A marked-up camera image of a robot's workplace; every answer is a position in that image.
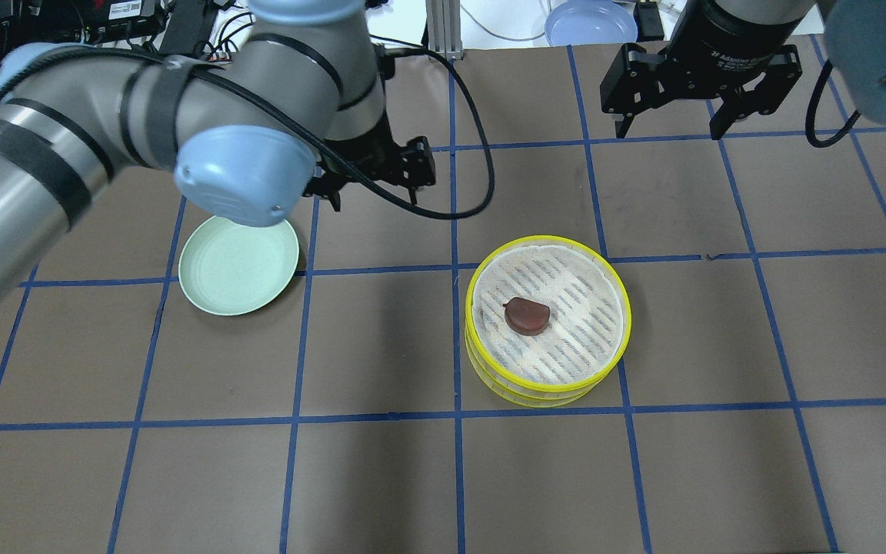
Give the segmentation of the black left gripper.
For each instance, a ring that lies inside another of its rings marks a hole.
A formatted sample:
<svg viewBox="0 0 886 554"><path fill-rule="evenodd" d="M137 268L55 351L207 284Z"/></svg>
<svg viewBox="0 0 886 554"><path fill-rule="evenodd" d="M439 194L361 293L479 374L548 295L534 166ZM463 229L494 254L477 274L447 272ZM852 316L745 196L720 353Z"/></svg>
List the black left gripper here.
<svg viewBox="0 0 886 554"><path fill-rule="evenodd" d="M409 204L418 207L418 190L436 185L436 168L428 138L416 136L404 145L396 142L385 102L385 82L396 74L396 64L383 46L374 47L374 77L364 92L335 113L324 143L351 162L373 182L405 187ZM342 180L326 185L331 210L342 211Z"/></svg>

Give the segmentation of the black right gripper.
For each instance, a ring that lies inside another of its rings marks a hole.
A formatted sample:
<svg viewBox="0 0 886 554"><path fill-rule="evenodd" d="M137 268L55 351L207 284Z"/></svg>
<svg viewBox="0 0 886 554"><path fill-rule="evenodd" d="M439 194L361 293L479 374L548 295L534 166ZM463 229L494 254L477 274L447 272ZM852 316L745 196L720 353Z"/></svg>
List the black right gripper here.
<svg viewBox="0 0 886 554"><path fill-rule="evenodd" d="M773 115L802 74L787 45L802 19L801 1L686 2L665 47L623 43L602 79L601 111L615 137L675 99L721 99L709 123L715 141L750 115Z"/></svg>

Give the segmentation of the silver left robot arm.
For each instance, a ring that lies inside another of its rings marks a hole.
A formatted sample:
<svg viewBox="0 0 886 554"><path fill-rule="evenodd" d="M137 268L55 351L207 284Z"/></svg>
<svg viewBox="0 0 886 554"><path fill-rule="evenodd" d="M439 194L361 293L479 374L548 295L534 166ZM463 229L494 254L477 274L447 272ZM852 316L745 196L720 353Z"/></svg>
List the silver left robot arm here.
<svg viewBox="0 0 886 554"><path fill-rule="evenodd" d="M251 1L221 67L180 55L29 43L0 69L0 301L124 169L171 172L197 206L268 227L349 182L415 194L428 140L391 137L391 61L363 1Z"/></svg>

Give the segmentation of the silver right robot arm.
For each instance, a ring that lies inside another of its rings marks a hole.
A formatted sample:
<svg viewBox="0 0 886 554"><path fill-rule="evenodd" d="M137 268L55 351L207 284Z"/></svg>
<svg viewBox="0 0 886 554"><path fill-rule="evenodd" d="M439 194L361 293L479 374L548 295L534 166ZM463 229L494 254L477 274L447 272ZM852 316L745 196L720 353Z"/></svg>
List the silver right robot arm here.
<svg viewBox="0 0 886 554"><path fill-rule="evenodd" d="M651 203L707 208L728 202L729 179L718 142L739 119L752 122L780 108L798 118L806 98L806 138L819 169L801 172L801 155L778 138L731 141L745 158L743 179L760 193L822 192L828 205L846 200L855 127L886 127L886 1L821 1L821 61L788 32L809 1L689 1L669 42L559 38L552 51L581 61L588 76L587 113L602 111L605 141L591 147L601 207L643 212ZM886 194L886 138L866 144L872 175Z"/></svg>

